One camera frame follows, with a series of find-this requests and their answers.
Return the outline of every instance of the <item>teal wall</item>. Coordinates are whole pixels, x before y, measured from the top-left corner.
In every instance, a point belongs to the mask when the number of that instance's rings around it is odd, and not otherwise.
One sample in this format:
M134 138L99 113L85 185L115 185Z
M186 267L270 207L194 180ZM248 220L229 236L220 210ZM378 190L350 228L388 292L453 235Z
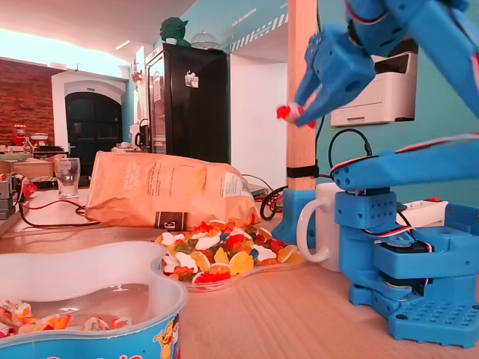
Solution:
M344 3L338 0L319 0L320 17L323 24L346 26ZM469 19L479 24L479 1L474 1L468 12ZM385 125L357 126L367 136L375 154L384 150L399 149L446 135L476 132L479 119L463 104L452 87L442 78L423 51L418 59L418 86L416 95L415 121ZM320 135L317 158L322 173L329 172L327 159L329 142L339 129L330 127L329 116ZM335 142L333 163L364 155L362 139L345 133ZM462 181L432 185L411 185L394 189L398 200L409 202L421 198L439 196L453 203L479 206L479 181Z
M229 52L232 43L253 31L267 31L262 27L286 12L287 0L198 0L181 19L189 21L185 40L191 41L198 32L206 31Z
M123 126L123 141L132 141L132 136L129 133L129 127L133 125L135 113L133 111L133 92L135 91L135 84L132 83L132 70L129 69L129 80L126 82L126 90L121 95L121 122Z

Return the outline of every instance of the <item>green figurine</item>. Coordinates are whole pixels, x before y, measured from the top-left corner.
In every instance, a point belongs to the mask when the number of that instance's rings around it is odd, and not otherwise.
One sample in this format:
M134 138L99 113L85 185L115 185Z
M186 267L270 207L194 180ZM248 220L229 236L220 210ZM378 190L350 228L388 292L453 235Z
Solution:
M192 47L188 41L183 39L185 37L187 23L188 20L183 21L178 17L169 17L164 22L162 22L162 27L159 30L159 35L166 43L173 43L178 46Z

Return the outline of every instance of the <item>red brick wall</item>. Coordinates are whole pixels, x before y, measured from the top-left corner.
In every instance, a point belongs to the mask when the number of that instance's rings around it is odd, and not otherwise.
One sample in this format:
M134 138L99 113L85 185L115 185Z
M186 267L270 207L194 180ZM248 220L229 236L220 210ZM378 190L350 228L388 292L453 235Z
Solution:
M12 125L46 132L54 144L52 76L60 70L0 60L0 144L11 145Z

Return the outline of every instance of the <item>ceiling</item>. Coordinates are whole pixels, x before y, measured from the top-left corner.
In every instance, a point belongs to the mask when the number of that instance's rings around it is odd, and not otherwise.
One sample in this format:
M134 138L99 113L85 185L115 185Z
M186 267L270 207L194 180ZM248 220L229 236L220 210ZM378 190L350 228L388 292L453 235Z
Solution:
M0 28L63 40L130 60L117 51L127 40L154 44L170 16L195 0L1 0Z
M287 63L287 26L281 26L233 53L249 58Z

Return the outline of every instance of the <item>drinking glass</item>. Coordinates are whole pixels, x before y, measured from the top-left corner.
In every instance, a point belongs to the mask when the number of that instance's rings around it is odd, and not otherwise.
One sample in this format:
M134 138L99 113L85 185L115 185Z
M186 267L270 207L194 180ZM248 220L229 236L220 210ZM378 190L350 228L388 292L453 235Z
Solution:
M80 180L80 159L55 159L58 198L77 198Z

